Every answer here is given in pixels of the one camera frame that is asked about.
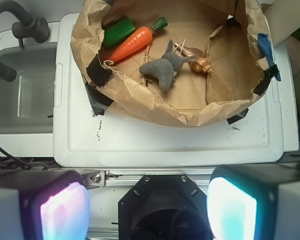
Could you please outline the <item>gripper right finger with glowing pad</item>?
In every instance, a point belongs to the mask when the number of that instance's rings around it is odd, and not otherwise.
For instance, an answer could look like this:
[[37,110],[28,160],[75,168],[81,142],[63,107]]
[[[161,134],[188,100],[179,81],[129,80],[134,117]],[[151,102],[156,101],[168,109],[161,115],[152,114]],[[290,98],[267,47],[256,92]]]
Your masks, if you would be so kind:
[[207,215],[218,240],[300,240],[300,163],[217,166]]

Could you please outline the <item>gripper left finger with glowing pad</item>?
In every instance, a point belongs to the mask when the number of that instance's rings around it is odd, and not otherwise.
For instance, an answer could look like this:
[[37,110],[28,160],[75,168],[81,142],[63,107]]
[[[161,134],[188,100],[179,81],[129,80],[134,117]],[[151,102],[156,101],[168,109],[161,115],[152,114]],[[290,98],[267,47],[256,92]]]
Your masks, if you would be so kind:
[[0,170],[0,240],[84,240],[90,212],[75,170]]

